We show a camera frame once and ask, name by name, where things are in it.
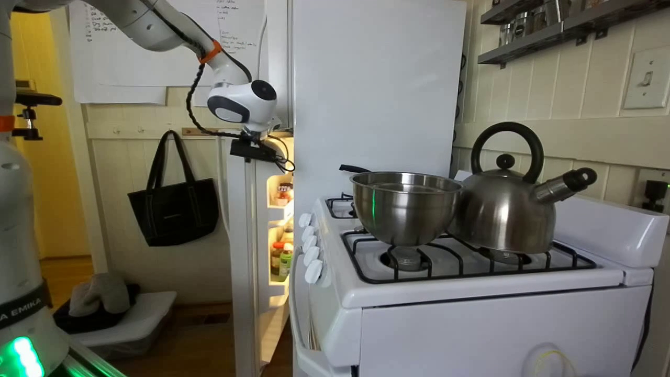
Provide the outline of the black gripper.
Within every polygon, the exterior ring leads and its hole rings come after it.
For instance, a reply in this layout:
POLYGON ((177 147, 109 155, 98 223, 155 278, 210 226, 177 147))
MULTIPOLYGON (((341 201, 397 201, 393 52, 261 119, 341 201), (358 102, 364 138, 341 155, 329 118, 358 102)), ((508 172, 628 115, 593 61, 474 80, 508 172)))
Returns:
POLYGON ((242 160, 257 160, 267 164, 284 164, 284 151, 261 132, 242 129, 232 143, 230 153, 242 160))

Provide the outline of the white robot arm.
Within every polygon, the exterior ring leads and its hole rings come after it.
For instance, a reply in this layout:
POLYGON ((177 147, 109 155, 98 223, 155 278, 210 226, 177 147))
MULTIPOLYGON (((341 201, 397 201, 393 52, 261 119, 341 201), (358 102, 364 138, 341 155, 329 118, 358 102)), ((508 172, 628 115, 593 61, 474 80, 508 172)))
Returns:
MULTIPOLYGON (((49 12, 70 0, 0 0, 0 132, 13 133, 17 101, 13 70, 13 12, 49 12)), ((245 160, 269 162, 282 167, 286 156, 264 140, 276 108, 276 90, 266 80, 252 80, 251 72, 235 59, 210 34, 166 0, 83 0, 101 11, 118 32, 137 46, 162 52, 188 48, 196 61, 200 80, 208 66, 216 75, 207 95, 207 108, 226 123, 238 123, 230 153, 245 160)))

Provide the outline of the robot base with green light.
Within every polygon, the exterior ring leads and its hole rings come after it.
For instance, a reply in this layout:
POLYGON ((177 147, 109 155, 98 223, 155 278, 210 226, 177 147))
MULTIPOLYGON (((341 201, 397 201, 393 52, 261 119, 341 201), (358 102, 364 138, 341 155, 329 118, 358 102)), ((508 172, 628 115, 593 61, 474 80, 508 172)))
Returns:
POLYGON ((57 326, 32 237, 27 160, 0 136, 0 377, 125 377, 57 326))

